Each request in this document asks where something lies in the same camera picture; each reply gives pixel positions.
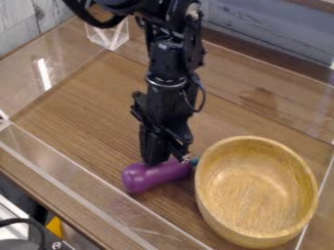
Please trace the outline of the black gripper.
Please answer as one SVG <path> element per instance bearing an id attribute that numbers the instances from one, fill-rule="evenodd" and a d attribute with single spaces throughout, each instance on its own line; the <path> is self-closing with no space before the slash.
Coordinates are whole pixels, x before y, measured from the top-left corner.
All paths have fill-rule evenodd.
<path id="1" fill-rule="evenodd" d="M 203 85 L 198 76 L 185 76 L 177 80 L 147 76 L 146 83 L 147 93 L 133 93 L 133 114 L 141 123 L 139 151 L 143 163 L 150 166 L 161 164 L 169 160 L 170 152 L 186 163 L 191 159 L 190 145 L 194 142 L 189 119 L 203 109 L 206 97 L 195 106 L 198 91 L 206 94 Z"/>

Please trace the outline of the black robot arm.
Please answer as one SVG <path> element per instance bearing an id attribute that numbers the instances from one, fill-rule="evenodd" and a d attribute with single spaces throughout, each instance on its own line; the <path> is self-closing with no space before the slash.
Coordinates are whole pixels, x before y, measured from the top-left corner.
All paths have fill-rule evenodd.
<path id="1" fill-rule="evenodd" d="M 185 162 L 194 142 L 189 119 L 206 103 L 197 69 L 203 66 L 201 0 L 94 0 L 113 14 L 101 21 L 85 0 L 63 0 L 90 25 L 113 28 L 133 16 L 145 30 L 147 91 L 133 93 L 131 113 L 139 121 L 141 158 L 157 165 L 175 157 Z"/>

